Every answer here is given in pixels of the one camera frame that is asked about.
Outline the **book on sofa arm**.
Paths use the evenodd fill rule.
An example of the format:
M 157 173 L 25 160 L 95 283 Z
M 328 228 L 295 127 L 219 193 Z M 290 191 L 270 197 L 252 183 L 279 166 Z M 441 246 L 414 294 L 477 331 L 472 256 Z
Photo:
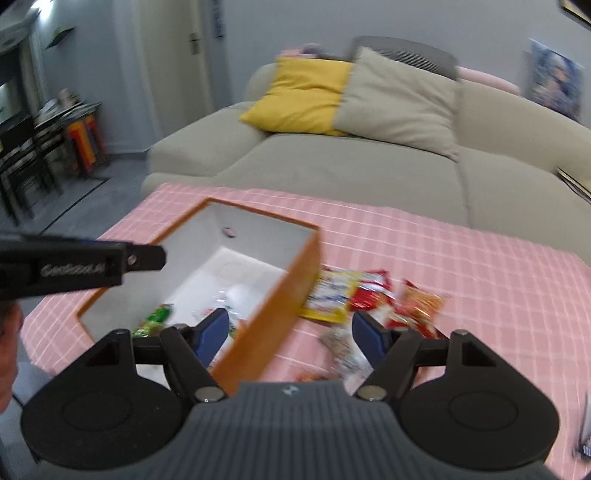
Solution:
M 585 185 L 560 168 L 556 169 L 556 176 L 576 195 L 584 199 L 587 203 L 591 203 L 591 191 Z

